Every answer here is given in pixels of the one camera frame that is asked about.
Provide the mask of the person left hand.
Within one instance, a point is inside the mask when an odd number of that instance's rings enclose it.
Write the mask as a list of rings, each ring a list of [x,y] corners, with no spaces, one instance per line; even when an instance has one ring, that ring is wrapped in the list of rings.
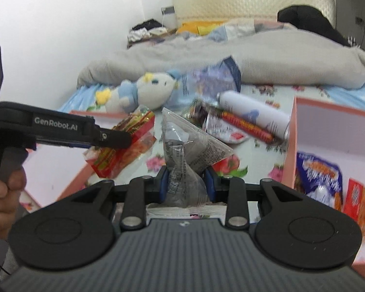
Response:
[[[21,166],[12,172],[7,183],[0,180],[0,239],[7,239],[16,219],[21,191],[26,187],[26,172]]]

